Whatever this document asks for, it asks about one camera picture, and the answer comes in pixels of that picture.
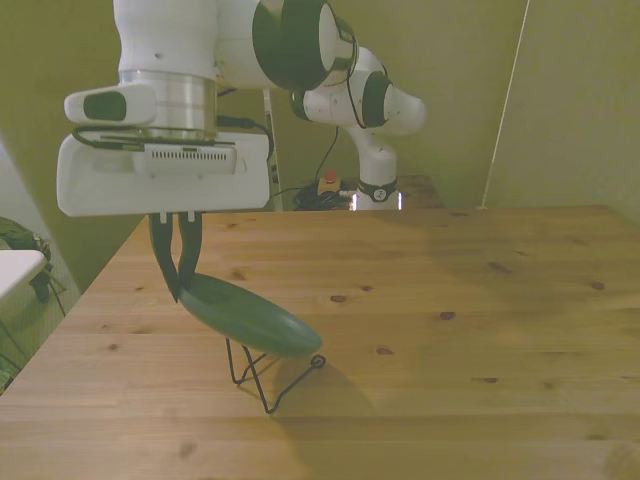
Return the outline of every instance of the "cable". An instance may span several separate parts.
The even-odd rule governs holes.
[[[258,130],[262,130],[262,132],[269,139],[269,155],[267,156],[267,162],[271,160],[271,156],[273,155],[273,152],[275,152],[276,150],[276,143],[273,138],[273,133],[271,133],[271,131],[267,127],[259,124],[258,122],[256,122],[251,118],[230,117],[228,115],[219,115],[217,117],[217,121],[218,121],[218,125],[222,127],[243,128],[245,130],[252,130],[254,128],[257,128]]]
[[[333,138],[333,143],[331,144],[331,146],[329,147],[329,150],[327,150],[326,155],[322,159],[322,162],[320,163],[320,166],[318,167],[318,170],[316,171],[316,176],[313,177],[313,181],[314,182],[318,181],[318,175],[320,175],[320,170],[322,170],[322,167],[324,166],[325,162],[329,158],[329,155],[331,155],[331,152],[333,151],[333,147],[336,146],[336,143],[338,142],[338,136],[339,135],[340,135],[340,127],[336,127],[336,135]]]
[[[73,132],[73,138],[83,145],[102,150],[133,150],[143,151],[144,146],[149,143],[158,145],[177,145],[184,147],[215,147],[215,140],[177,140],[171,138],[151,138],[151,137],[104,137],[110,140],[118,140],[117,142],[105,142],[102,140],[90,140],[83,133],[100,133],[100,132],[128,132],[137,130],[135,126],[90,126],[84,125],[76,127]]]
[[[280,195],[282,195],[283,193],[287,193],[287,192],[294,192],[296,190],[302,190],[304,187],[292,187],[292,188],[285,188],[284,190],[280,190],[278,193],[274,193],[273,195],[271,195],[269,197],[269,200],[271,200],[272,198],[276,198],[279,197]]]
[[[325,192],[322,195],[318,195],[318,175],[320,175],[320,171],[322,170],[323,165],[326,163],[329,155],[331,155],[331,152],[336,146],[339,135],[340,128],[336,127],[336,134],[333,138],[333,142],[331,143],[331,146],[322,159],[322,162],[320,162],[320,165],[318,166],[318,170],[316,171],[316,176],[313,180],[313,183],[304,187],[286,188],[278,193],[273,194],[270,199],[282,195],[283,193],[298,191],[296,196],[293,198],[293,203],[296,206],[296,211],[337,210],[344,205],[347,205],[349,203],[349,200],[340,197],[340,195],[336,192]]]
[[[356,47],[358,46],[358,41],[356,40],[356,37],[353,37],[353,56],[355,57],[356,55]],[[351,76],[353,75],[353,72],[355,70],[351,70],[349,71],[349,74],[347,75],[347,91],[349,92],[349,100],[351,100],[351,108],[353,109],[353,115],[356,117],[356,122],[358,123],[358,126],[363,129],[366,130],[367,127],[365,127],[362,122],[360,121],[360,117],[358,117],[358,110],[356,109],[356,102],[353,101],[353,93],[351,93]]]
[[[58,295],[58,292],[56,292],[56,287],[53,285],[53,282],[51,280],[49,280],[49,286],[51,287],[51,291],[53,292],[53,295],[56,297],[56,301],[58,302],[58,307],[60,307],[60,311],[62,312],[62,316],[66,317],[67,316],[67,312],[65,311],[64,307],[62,306],[62,301],[60,300],[60,296]]]

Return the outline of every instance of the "wood grain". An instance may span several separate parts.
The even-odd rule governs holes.
[[[212,215],[199,271],[327,367],[267,418],[143,222],[0,397],[0,478],[640,478],[640,232],[607,209]]]

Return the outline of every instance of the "black wire stand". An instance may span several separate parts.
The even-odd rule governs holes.
[[[302,380],[304,380],[307,377],[307,375],[309,375],[314,370],[320,370],[327,363],[327,359],[325,357],[323,357],[322,355],[315,355],[311,359],[311,363],[309,365],[309,368],[302,375],[300,375],[298,378],[296,378],[291,383],[291,385],[289,385],[287,388],[285,388],[280,393],[280,395],[278,395],[278,398],[276,399],[276,401],[273,404],[273,406],[270,407],[269,406],[269,401],[267,400],[267,397],[264,395],[264,390],[262,389],[262,384],[260,383],[260,376],[258,375],[258,371],[256,370],[256,365],[258,364],[258,362],[260,362],[261,360],[265,359],[268,356],[268,354],[263,353],[262,355],[260,355],[258,358],[256,358],[254,360],[253,357],[251,356],[251,352],[249,351],[249,349],[246,346],[242,345],[242,349],[244,350],[244,353],[247,356],[247,362],[249,363],[249,366],[244,369],[244,372],[242,372],[242,376],[240,378],[237,378],[235,370],[233,368],[233,355],[231,353],[231,341],[228,338],[226,338],[225,340],[227,342],[227,355],[229,357],[229,370],[231,371],[231,380],[236,385],[242,385],[243,383],[251,380],[251,378],[247,378],[247,376],[249,375],[249,372],[251,372],[251,374],[253,376],[253,380],[256,383],[256,387],[258,388],[258,393],[260,394],[260,399],[262,400],[262,405],[264,407],[264,411],[267,413],[267,415],[271,415],[271,414],[275,413],[276,410],[278,410],[278,407],[280,406],[280,402],[282,401],[284,396],[287,393],[289,393],[291,390],[293,390],[293,388],[296,385],[298,385]]]

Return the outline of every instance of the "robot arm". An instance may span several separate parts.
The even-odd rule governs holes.
[[[339,125],[351,136],[360,157],[359,209],[397,209],[397,155],[379,135],[416,132],[426,121],[425,105],[396,88],[369,50],[359,47],[357,58],[353,70],[338,83],[293,92],[291,105],[301,119]]]
[[[422,102],[393,87],[326,0],[114,0],[114,16],[119,84],[65,101],[82,124],[59,155],[68,215],[264,206],[267,139],[218,130],[218,85],[295,92],[303,118],[350,131],[368,185],[386,185],[366,173],[380,167],[395,179],[395,153],[375,160],[373,135],[424,122]]]

